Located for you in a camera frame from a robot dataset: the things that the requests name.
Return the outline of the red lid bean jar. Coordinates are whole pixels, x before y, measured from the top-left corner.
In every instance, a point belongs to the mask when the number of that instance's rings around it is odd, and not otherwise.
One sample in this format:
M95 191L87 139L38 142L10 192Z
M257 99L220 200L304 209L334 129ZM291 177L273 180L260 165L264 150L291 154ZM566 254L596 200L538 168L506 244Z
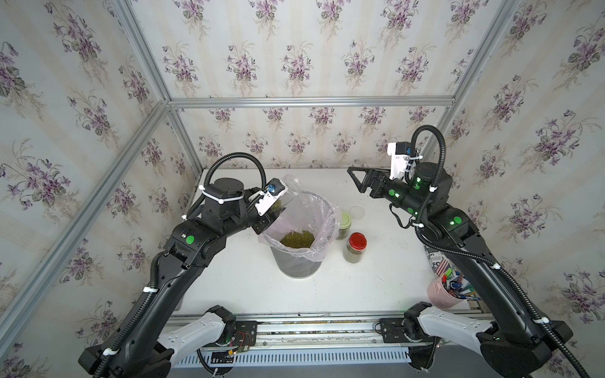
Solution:
M351 264L359 263L367 248L367 239L364 234L354 232L350 235L346 244L344 258Z

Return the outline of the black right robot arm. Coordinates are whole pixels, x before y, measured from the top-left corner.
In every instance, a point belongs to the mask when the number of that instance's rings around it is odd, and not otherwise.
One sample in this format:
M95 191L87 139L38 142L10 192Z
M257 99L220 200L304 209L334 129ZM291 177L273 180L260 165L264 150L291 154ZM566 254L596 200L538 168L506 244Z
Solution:
M503 377L528 377L559 351L579 377L588 373L566 343L573 332L564 321L553 321L526 294L520 283L489 250L477 225L461 209L448 204L452 177L444 169L446 141L432 125L418 127L409 142L389 145L390 169L358 167L348 174L361 193L389 201L390 211L409 214L400 228L412 228L419 241L437 250L467 279L494 319L472 326L471 319L431 312L420 302L406 312L408 338L450 340L480 354Z

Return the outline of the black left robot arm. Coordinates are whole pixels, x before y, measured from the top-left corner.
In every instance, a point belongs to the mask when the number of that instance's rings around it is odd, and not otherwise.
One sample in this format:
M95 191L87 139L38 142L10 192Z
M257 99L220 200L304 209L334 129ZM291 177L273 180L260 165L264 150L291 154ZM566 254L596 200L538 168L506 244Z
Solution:
M246 189L233 178L213 180L226 162L251 161L261 176L260 187ZM166 377L174 364L209 343L224 342L236 318L222 306L210 308L202 319L162 335L167 321L190 286L227 240L252 228L260 235L280 211L274 204L288 191L279 179L267 180L252 154L235 152L219 158L208 169L201 195L177 225L150 265L150 279L129 314L103 343L86 348L79 364L93 377Z

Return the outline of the green mung beans pile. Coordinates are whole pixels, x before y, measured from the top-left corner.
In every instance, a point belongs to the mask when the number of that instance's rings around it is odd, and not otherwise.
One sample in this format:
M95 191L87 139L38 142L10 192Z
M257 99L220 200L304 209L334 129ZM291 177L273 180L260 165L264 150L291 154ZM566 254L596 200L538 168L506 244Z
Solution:
M280 243L291 249L311 248L315 241L314 235L309 231L289 232L281 240Z

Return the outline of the mesh bin with pink bag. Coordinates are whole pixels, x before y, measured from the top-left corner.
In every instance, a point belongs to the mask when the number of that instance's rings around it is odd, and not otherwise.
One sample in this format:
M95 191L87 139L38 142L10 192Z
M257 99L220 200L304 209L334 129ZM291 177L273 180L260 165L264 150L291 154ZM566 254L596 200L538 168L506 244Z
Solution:
M277 220L259 236L287 277L314 275L340 229L340 210L319 194L303 191L285 202Z

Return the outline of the green lid bean jar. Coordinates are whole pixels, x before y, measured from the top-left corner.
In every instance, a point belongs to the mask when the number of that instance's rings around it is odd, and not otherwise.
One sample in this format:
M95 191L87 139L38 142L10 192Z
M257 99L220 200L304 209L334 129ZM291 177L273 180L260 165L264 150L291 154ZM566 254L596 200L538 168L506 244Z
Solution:
M339 231L337 234L337 240L345 239L348 236L352 225L351 215L348 212L343 211L340 219Z

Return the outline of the pink pen cup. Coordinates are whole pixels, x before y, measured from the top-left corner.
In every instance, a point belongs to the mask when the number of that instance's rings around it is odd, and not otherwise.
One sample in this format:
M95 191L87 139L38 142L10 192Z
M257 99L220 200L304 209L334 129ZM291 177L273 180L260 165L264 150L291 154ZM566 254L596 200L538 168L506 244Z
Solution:
M441 310L480 299L477 291L465 278L454 274L440 275L428 286L426 292L431 304Z

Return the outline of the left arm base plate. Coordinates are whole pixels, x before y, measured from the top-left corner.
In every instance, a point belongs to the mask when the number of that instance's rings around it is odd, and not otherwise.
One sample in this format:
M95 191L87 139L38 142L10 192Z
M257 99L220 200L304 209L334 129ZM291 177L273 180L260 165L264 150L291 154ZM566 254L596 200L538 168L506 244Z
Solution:
M219 340L206 345L236 352L247 351L255 346L258 335L258 321L236 321L228 324Z

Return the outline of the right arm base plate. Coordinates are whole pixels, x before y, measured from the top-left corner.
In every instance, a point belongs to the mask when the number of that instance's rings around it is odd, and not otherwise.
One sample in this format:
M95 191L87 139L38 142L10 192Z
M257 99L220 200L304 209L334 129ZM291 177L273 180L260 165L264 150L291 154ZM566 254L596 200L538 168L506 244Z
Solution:
M384 343L420 343L425 333L409 318L381 318L375 331Z

